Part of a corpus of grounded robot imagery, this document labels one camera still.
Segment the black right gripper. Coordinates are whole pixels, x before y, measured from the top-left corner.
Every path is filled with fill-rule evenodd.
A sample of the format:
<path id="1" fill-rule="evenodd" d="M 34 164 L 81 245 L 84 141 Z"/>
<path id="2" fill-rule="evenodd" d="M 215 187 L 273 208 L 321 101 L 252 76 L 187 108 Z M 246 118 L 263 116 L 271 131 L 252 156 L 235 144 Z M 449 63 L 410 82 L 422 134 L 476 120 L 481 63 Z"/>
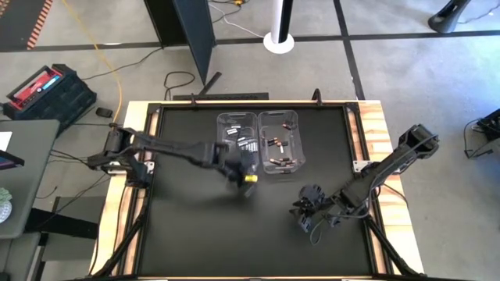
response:
<path id="1" fill-rule="evenodd" d="M 317 212 L 323 212 L 327 220 L 338 219 L 338 214 L 334 213 L 335 205 L 338 203 L 338 196 L 327 196 L 319 185 L 306 185 L 300 190 L 301 207 L 293 208 L 290 213 L 298 220 L 299 226 L 305 233 L 310 233 L 315 226 L 310 218 Z"/>

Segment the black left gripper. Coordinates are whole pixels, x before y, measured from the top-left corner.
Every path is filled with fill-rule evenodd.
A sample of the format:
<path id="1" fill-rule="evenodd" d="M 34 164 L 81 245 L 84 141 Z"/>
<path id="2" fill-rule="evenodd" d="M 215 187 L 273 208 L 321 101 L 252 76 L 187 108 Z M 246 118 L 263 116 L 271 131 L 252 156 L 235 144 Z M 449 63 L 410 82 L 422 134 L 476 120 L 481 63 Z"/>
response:
<path id="1" fill-rule="evenodd" d="M 258 176 L 256 175 L 255 158 L 248 150 L 234 150 L 226 157 L 226 171 L 228 189 L 238 192 L 242 187 L 242 194 L 250 197 L 255 191 Z"/>

